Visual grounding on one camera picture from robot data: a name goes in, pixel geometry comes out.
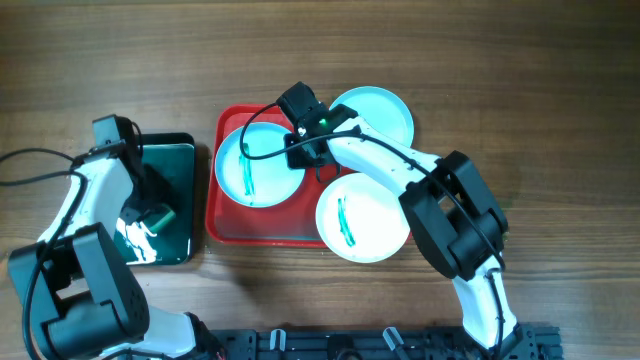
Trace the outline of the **green yellow sponge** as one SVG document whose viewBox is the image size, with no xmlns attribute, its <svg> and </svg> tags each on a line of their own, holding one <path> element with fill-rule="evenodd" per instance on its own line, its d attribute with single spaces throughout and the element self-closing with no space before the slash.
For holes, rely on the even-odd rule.
<svg viewBox="0 0 640 360">
<path fill-rule="evenodd" d="M 143 220 L 151 236 L 157 236 L 176 218 L 175 211 L 168 206 L 160 206 L 152 210 Z"/>
</svg>

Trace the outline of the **light blue plate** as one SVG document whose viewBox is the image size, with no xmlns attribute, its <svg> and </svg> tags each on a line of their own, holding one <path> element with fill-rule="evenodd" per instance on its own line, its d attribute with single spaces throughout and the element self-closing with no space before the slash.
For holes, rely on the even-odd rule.
<svg viewBox="0 0 640 360">
<path fill-rule="evenodd" d="M 358 112 L 374 129 L 410 147 L 414 140 L 413 116 L 404 101 L 393 92 L 376 86 L 346 91 L 330 108 L 345 105 Z"/>
<path fill-rule="evenodd" d="M 215 156 L 214 173 L 221 190 L 234 202 L 253 208 L 275 206 L 291 197 L 301 185 L 304 169 L 291 169 L 280 154 L 263 160 L 250 160 L 240 151 L 242 128 L 231 132 Z M 251 124 L 244 136 L 248 155 L 268 154 L 284 148 L 283 126 L 259 122 Z"/>
</svg>

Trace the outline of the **white plate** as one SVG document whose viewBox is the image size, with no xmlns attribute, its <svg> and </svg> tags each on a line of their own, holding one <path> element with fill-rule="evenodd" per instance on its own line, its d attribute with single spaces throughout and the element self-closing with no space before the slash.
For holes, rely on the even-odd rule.
<svg viewBox="0 0 640 360">
<path fill-rule="evenodd" d="M 410 235 L 397 197 L 361 173 L 345 175 L 322 192 L 315 221 L 325 245 L 356 263 L 391 257 Z"/>
</svg>

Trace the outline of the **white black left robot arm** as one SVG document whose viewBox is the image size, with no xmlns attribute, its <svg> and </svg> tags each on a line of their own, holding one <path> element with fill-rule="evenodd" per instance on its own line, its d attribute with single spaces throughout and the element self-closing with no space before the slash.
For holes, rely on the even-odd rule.
<svg viewBox="0 0 640 360">
<path fill-rule="evenodd" d="M 54 222 L 9 257 L 30 358 L 183 359 L 206 351 L 199 319 L 149 306 L 113 241 L 128 203 L 154 197 L 138 146 L 96 147 L 65 173 L 71 187 Z"/>
</svg>

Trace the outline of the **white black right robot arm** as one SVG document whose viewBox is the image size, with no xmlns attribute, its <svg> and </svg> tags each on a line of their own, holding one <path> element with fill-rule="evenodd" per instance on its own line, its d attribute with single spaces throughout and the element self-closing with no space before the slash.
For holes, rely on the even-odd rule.
<svg viewBox="0 0 640 360">
<path fill-rule="evenodd" d="M 508 221 L 470 158 L 422 153 L 361 116 L 298 122 L 294 138 L 293 151 L 327 155 L 398 198 L 420 253 L 452 280 L 466 333 L 495 356 L 504 354 L 518 325 L 502 280 Z"/>
</svg>

